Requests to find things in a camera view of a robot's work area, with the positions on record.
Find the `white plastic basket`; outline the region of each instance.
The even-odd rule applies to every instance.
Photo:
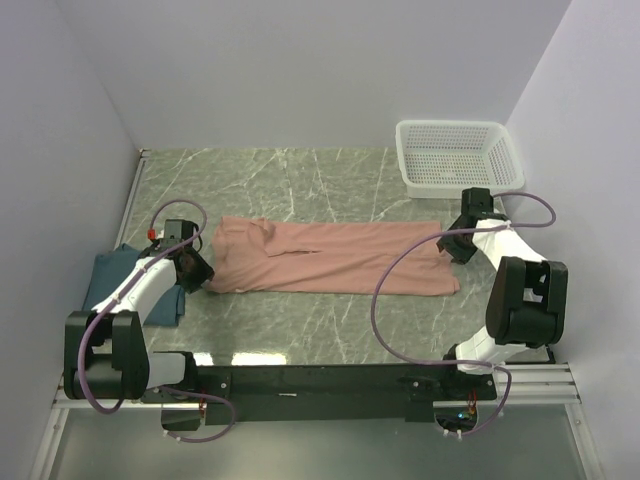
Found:
[[[396,146],[412,198],[460,198],[469,187],[499,193],[524,186],[520,159],[499,123],[405,120],[396,127]]]

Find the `gray floor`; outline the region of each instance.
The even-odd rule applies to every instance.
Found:
[[[161,432],[158,411],[72,410],[50,478],[585,479],[562,406],[507,408],[462,443],[442,438],[432,424],[401,420],[247,423],[201,445]]]
[[[409,199],[393,149],[187,149],[151,151],[145,162],[124,240],[143,248],[158,206],[192,199],[209,215],[203,256],[211,263],[209,240],[222,215],[291,222],[439,220],[447,228],[460,209],[457,201]],[[190,206],[170,207],[157,225],[167,216],[200,222]],[[393,346],[437,359],[484,324],[494,276],[489,262],[478,254],[454,270],[462,288],[453,296],[381,298],[381,330]],[[216,364],[234,357],[235,363],[394,361],[371,333],[369,305],[369,296],[358,295],[201,291],[188,297],[178,328],[145,327],[145,338],[151,350],[189,350]],[[521,359],[548,356],[541,350]]]

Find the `pink cloth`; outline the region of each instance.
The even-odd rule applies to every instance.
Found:
[[[270,290],[370,294],[391,261],[438,222],[283,223],[222,217],[213,235],[219,293]],[[409,254],[382,293],[450,295],[460,289],[435,241]]]

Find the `marble surface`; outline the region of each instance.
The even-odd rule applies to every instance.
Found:
[[[202,204],[209,215],[203,257],[222,215],[291,222],[439,220],[458,216],[452,200],[409,199],[394,149],[203,149],[150,151],[124,241],[143,248],[153,212],[174,198]],[[200,213],[169,207],[158,218]],[[454,265],[461,290],[452,296],[383,296],[380,328],[396,349],[439,359],[484,324],[494,272],[483,255]],[[335,364],[394,362],[369,323],[370,297],[251,292],[188,296],[178,328],[144,327],[150,350],[190,350],[215,364]],[[521,360],[547,361],[545,351]]]

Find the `purple cable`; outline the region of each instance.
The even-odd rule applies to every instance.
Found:
[[[217,440],[218,438],[222,437],[229,430],[231,430],[233,425],[236,423],[236,417],[237,417],[236,409],[233,406],[233,404],[229,400],[227,400],[226,398],[216,397],[215,395],[208,395],[206,393],[183,392],[182,390],[176,390],[175,388],[171,388],[171,387],[164,387],[163,386],[163,387],[159,387],[159,388],[160,388],[160,390],[162,390],[164,392],[167,392],[167,393],[171,393],[173,395],[186,395],[188,397],[203,398],[203,399],[208,400],[210,402],[222,403],[225,406],[227,406],[229,408],[229,410],[231,411],[231,420],[229,421],[229,424],[226,427],[224,427],[220,432],[216,433],[215,435],[211,435],[210,437],[204,437],[204,438],[185,438],[185,437],[181,437],[177,433],[167,432],[167,435],[169,435],[171,438],[175,438],[176,440],[178,440],[180,442],[185,442],[185,443],[206,443],[206,442],[210,442],[212,440]]]
[[[145,268],[152,267],[153,265],[158,263],[160,260],[165,258],[167,255],[193,242],[196,238],[200,236],[200,234],[204,231],[204,228],[207,226],[207,212],[204,211],[204,208],[202,208],[201,205],[191,200],[175,199],[175,200],[166,202],[160,206],[158,211],[153,215],[153,218],[151,219],[150,228],[153,228],[153,224],[155,223],[156,218],[158,218],[158,214],[162,210],[164,210],[166,207],[174,203],[188,203],[189,205],[193,205],[198,210],[200,210],[200,213],[202,213],[202,226],[200,230],[198,230],[195,234],[193,234],[192,237],[165,250],[157,257],[154,257],[153,260],[151,260],[149,263],[145,265]],[[131,278],[131,280],[129,280],[127,284],[124,287],[122,287],[122,289],[117,293],[118,298],[122,298],[124,295],[129,293],[129,291],[131,291],[134,285],[138,283],[138,280],[140,280],[140,278],[144,275],[144,273],[145,273],[144,270],[138,270],[136,274]],[[102,405],[100,405],[100,403],[98,403],[98,400],[96,400],[96,397],[94,397],[93,393],[91,392],[91,389],[89,388],[89,383],[87,382],[87,372],[85,370],[85,359],[86,359],[87,348],[89,347],[89,339],[91,338],[91,335],[93,334],[95,329],[98,327],[98,324],[104,318],[104,316],[107,313],[109,313],[117,304],[118,302],[116,300],[111,300],[105,308],[103,308],[100,312],[98,312],[98,314],[91,321],[86,331],[84,332],[84,335],[82,336],[82,340],[80,341],[80,349],[78,351],[78,379],[80,380],[80,387],[82,388],[82,393],[84,394],[85,398],[89,401],[89,403],[94,409],[96,409],[100,413],[104,413],[105,415],[117,412],[120,409],[120,405],[122,405],[122,402],[124,401],[124,399],[121,398],[120,400],[118,400],[118,403],[116,403],[116,405],[111,408],[103,407]]]
[[[380,277],[380,280],[378,280],[378,284],[376,285],[376,288],[373,291],[373,297],[371,299],[371,328],[373,329],[373,334],[378,339],[378,342],[380,342],[380,345],[382,345],[384,349],[394,357],[399,358],[400,360],[404,360],[405,362],[408,362],[408,363],[413,363],[416,365],[426,365],[426,366],[475,365],[475,366],[487,367],[492,370],[494,369],[499,370],[501,372],[504,372],[507,375],[507,385],[504,389],[504,394],[502,396],[502,399],[500,400],[500,403],[498,403],[498,406],[494,410],[494,412],[489,416],[489,418],[487,418],[480,425],[476,426],[473,430],[470,430],[468,432],[462,432],[463,436],[471,435],[473,433],[479,432],[480,430],[486,428],[489,424],[491,424],[498,417],[498,415],[500,415],[500,412],[504,408],[505,403],[507,403],[509,392],[511,391],[511,383],[513,380],[511,372],[507,368],[502,367],[500,365],[493,365],[490,362],[483,362],[480,360],[420,360],[417,358],[411,358],[403,353],[400,353],[394,350],[385,341],[385,339],[382,337],[382,334],[380,333],[380,330],[378,329],[378,324],[376,322],[376,304],[378,302],[378,296],[380,295],[380,290],[382,288],[383,283],[385,282],[385,280],[387,279],[391,271],[396,267],[396,265],[398,265],[398,263],[400,263],[413,250],[418,248],[420,245],[430,242],[431,240],[435,240],[436,238],[440,238],[440,237],[448,237],[451,235],[470,235],[474,233],[499,232],[501,230],[506,230],[508,228],[518,228],[518,227],[543,228],[543,227],[548,227],[550,225],[553,225],[553,223],[555,223],[556,221],[555,210],[547,201],[543,200],[537,195],[534,195],[532,193],[525,193],[525,192],[508,192],[508,193],[500,193],[500,194],[494,195],[494,197],[504,197],[504,196],[511,196],[511,195],[527,197],[527,198],[532,198],[536,200],[537,202],[541,203],[549,210],[549,213],[551,213],[551,219],[545,223],[512,223],[511,225],[498,225],[496,227],[490,227],[490,228],[461,228],[458,230],[448,230],[446,232],[438,232],[438,233],[429,235],[423,238],[422,240],[419,240],[418,242],[411,245],[403,253],[401,253],[398,258],[396,258],[393,262],[391,262],[391,264],[387,267],[387,269],[384,271],[384,273]]]

